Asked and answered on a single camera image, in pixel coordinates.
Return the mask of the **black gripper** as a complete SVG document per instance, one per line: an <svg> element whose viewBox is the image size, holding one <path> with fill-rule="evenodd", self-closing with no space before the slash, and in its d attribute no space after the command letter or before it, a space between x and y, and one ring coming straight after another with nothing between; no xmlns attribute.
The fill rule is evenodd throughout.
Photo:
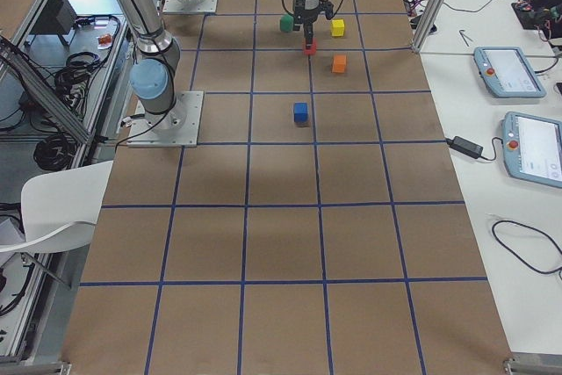
<svg viewBox="0 0 562 375"><path fill-rule="evenodd" d="M334 17L334 5L329 0L292 0L293 24L303 25L305 46L311 47L314 42L313 24L323 14L327 20Z"/></svg>

